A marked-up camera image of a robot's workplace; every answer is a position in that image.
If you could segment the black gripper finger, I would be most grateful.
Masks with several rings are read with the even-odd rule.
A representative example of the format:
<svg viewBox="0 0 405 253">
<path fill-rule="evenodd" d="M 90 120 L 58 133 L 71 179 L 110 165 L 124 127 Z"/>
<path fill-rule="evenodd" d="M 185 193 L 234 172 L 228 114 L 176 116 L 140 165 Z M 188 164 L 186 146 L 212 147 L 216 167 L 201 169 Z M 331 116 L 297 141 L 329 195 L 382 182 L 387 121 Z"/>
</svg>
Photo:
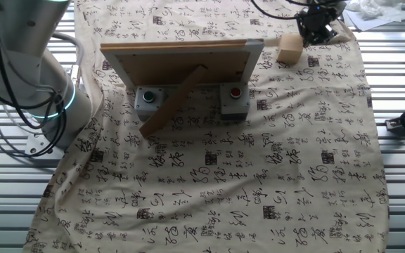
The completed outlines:
<svg viewBox="0 0 405 253">
<path fill-rule="evenodd" d="M 314 45 L 320 44 L 319 30 L 303 29 L 301 31 L 301 35 L 303 38 L 303 47 L 314 46 Z"/>
<path fill-rule="evenodd" d="M 327 44 L 338 35 L 329 23 L 321 26 L 320 34 L 322 44 Z"/>
</svg>

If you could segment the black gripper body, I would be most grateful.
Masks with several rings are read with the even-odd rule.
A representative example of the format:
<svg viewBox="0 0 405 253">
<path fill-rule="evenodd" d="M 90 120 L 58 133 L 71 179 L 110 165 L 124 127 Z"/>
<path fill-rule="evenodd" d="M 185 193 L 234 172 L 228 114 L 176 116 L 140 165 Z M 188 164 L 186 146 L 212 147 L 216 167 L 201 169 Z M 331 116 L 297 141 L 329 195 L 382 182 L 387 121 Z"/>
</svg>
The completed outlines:
<svg viewBox="0 0 405 253">
<path fill-rule="evenodd" d="M 300 34 L 303 29 L 320 31 L 322 25 L 338 19 L 344 9 L 344 1 L 309 1 L 307 6 L 295 15 Z"/>
</svg>

